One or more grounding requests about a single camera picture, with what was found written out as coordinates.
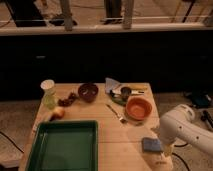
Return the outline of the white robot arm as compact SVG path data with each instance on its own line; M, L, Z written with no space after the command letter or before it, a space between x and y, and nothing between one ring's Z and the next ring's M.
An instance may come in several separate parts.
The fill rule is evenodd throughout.
M173 152L174 143L181 139L213 157L213 132L193 124L195 112L185 104L164 113L159 120L159 140L166 156Z

